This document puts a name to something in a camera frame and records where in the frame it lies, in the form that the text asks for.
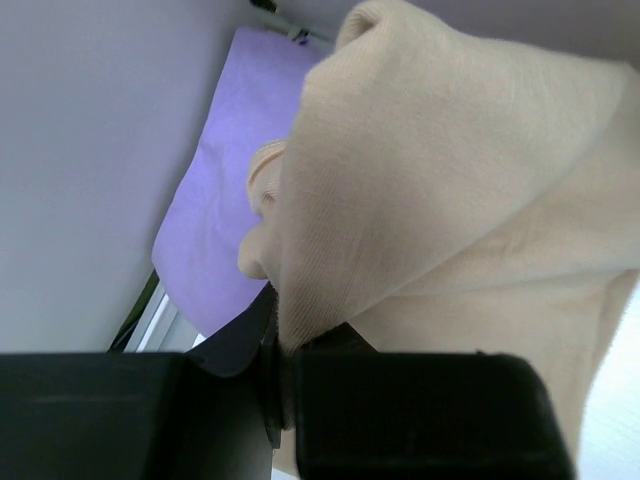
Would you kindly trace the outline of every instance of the beige cloth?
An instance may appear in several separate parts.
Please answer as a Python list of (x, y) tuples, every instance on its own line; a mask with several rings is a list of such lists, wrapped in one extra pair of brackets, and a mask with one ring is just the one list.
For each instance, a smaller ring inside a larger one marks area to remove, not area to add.
[(371, 1), (283, 146), (254, 159), (239, 265), (284, 347), (348, 321), (381, 351), (521, 355), (575, 454), (640, 268), (638, 74)]

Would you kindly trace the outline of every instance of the beige fabric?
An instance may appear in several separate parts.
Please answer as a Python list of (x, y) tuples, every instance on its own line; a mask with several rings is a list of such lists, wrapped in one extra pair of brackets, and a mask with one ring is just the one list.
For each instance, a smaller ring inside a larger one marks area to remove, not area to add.
[(239, 265), (276, 286), (288, 351), (348, 321), (382, 351), (524, 356), (576, 452), (640, 268), (630, 67), (362, 4), (249, 195)]

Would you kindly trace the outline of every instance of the purple cloth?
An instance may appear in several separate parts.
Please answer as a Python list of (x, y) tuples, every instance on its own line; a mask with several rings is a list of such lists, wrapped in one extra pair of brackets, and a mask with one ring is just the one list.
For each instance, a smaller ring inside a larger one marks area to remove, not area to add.
[(153, 248), (169, 297), (203, 335), (241, 313), (264, 285), (237, 267), (240, 242), (259, 221), (247, 199), (249, 162), (264, 143), (288, 135), (304, 76), (319, 59), (275, 33), (235, 34), (195, 157)]

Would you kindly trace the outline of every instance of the towel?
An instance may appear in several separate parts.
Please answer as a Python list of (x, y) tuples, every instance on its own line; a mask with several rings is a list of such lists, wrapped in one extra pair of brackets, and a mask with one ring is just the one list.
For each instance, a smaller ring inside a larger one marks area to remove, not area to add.
[(380, 351), (522, 356), (575, 456), (640, 268), (637, 72), (369, 1), (248, 178), (238, 262), (286, 352), (349, 322)]
[(258, 223), (245, 194), (251, 156), (286, 136), (305, 74), (320, 56), (282, 35), (239, 29), (198, 147), (164, 218), (153, 263), (172, 302), (211, 335), (262, 289), (238, 270), (242, 238)]

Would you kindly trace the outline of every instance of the purple fabric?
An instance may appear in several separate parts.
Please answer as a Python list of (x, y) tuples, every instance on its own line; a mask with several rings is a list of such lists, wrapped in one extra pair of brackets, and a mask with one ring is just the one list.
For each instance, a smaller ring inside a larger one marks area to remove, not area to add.
[(203, 335), (241, 313), (264, 285), (237, 267), (240, 242), (259, 221), (247, 199), (249, 162), (264, 143), (288, 135), (304, 76), (318, 60), (309, 46), (275, 33), (235, 34), (195, 157), (153, 248), (169, 297)]

